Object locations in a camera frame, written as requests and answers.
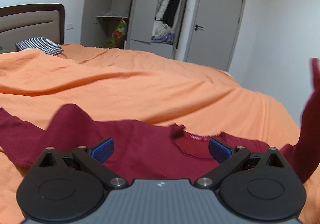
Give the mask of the grey room door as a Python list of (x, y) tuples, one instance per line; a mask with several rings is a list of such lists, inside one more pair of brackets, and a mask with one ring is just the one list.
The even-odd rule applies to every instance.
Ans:
[(184, 61), (229, 71), (246, 0), (196, 0)]

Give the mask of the grey open wardrobe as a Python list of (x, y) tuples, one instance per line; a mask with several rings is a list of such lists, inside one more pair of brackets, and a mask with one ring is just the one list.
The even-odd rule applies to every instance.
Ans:
[(187, 0), (182, 0), (177, 38), (173, 45), (152, 43), (157, 0), (84, 0), (80, 43), (90, 47), (106, 47), (107, 39), (123, 18), (127, 34), (118, 48), (152, 52), (174, 58), (178, 49)]

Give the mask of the black white checkered pillow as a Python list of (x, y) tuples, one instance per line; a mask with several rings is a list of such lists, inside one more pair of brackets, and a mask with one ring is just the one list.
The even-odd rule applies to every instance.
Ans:
[(38, 49), (44, 52), (46, 55), (58, 55), (63, 53), (63, 49), (60, 45), (45, 37), (33, 37), (19, 41), (15, 44), (15, 47), (17, 51)]

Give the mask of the clothes inside wardrobe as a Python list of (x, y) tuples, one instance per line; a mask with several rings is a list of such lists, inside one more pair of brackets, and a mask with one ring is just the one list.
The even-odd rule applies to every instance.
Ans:
[(182, 0), (157, 0), (152, 43), (173, 45), (177, 38), (178, 19)]

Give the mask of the colourful bag in wardrobe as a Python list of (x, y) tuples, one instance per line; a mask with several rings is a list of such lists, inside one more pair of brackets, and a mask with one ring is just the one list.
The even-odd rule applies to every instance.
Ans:
[(107, 39), (107, 48), (118, 48), (125, 40), (127, 34), (127, 22), (122, 18), (111, 36)]

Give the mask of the brown beige bed headboard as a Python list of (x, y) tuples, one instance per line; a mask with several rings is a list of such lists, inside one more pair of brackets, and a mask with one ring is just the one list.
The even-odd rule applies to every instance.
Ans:
[(1, 8), (1, 47), (16, 52), (15, 44), (45, 37), (62, 45), (65, 41), (65, 7), (62, 4), (24, 4)]

